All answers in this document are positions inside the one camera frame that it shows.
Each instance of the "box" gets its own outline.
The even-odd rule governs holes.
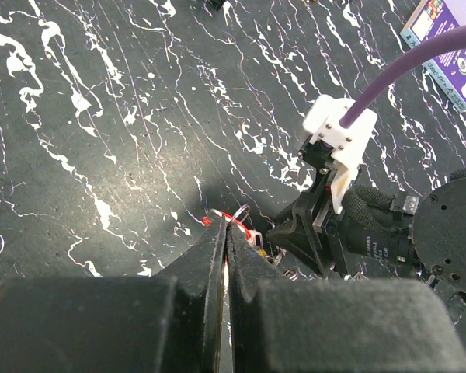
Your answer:
[[[410,47],[414,47],[456,27],[459,27],[459,23],[445,1],[422,0],[402,29],[401,36]],[[466,49],[442,54],[423,66],[454,107],[460,112],[466,111]]]

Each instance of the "metal ring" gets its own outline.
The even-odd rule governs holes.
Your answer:
[[[231,216],[231,220],[229,221],[229,223],[226,225],[226,228],[229,228],[231,223],[234,222],[235,220],[238,219],[238,216],[240,216],[242,214],[242,212],[246,211],[245,213],[245,216],[243,217],[242,220],[239,220],[238,222],[239,223],[243,223],[243,221],[249,216],[249,213],[250,213],[250,206],[248,204],[244,204],[243,206],[241,206],[232,216]]]

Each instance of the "bolt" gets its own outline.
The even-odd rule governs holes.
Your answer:
[[[442,266],[439,266],[439,265],[433,266],[432,274],[434,274],[435,276],[441,276],[443,274]]]

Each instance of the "wire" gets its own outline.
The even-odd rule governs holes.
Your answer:
[[[388,66],[379,76],[364,90],[356,102],[340,119],[340,126],[349,128],[359,115],[380,95],[386,88],[412,70],[436,56],[466,49],[466,26],[455,28],[436,37],[432,37],[420,45],[412,48]]]

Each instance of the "black object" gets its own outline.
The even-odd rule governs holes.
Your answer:
[[[217,371],[224,252],[235,373],[466,372],[440,300],[416,281],[289,281],[212,219],[153,278],[0,287],[0,373]]]
[[[208,0],[212,7],[216,10],[221,9],[226,0]]]
[[[315,182],[274,218],[268,241],[324,277],[330,268],[342,277],[349,274],[346,253],[355,253],[426,270],[466,293],[466,169],[453,173],[420,206],[419,198],[406,192],[388,196],[354,185],[336,215],[331,152],[323,141],[304,142],[299,157],[318,170]]]

